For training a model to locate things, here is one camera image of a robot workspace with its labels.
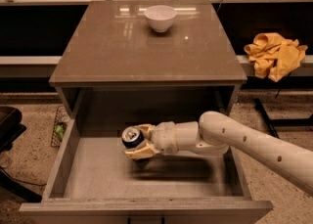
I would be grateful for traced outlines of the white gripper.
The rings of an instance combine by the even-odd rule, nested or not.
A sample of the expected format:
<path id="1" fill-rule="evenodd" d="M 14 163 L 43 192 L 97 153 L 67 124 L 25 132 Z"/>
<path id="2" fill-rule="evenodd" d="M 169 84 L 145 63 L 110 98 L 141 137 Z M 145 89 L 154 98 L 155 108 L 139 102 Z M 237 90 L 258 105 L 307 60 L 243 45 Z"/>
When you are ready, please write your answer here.
<path id="1" fill-rule="evenodd" d="M 133 160 L 140 160 L 154 157 L 158 153 L 164 156 L 174 155 L 178 152 L 177 131 L 172 121 L 160 123 L 157 126 L 152 124 L 136 125 L 143 137 L 147 140 L 136 148 L 126 149 L 125 155 Z"/>

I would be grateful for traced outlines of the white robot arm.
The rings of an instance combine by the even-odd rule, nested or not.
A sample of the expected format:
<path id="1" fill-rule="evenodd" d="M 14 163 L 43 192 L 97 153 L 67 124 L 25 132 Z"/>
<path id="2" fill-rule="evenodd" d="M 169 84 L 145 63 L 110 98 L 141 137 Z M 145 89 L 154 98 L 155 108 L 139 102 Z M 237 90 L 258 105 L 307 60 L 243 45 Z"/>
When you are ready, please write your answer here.
<path id="1" fill-rule="evenodd" d="M 312 151 L 249 128 L 220 112 L 204 112 L 191 122 L 130 126 L 122 132 L 121 140 L 125 155 L 133 160 L 182 152 L 222 155 L 234 147 L 313 194 Z"/>

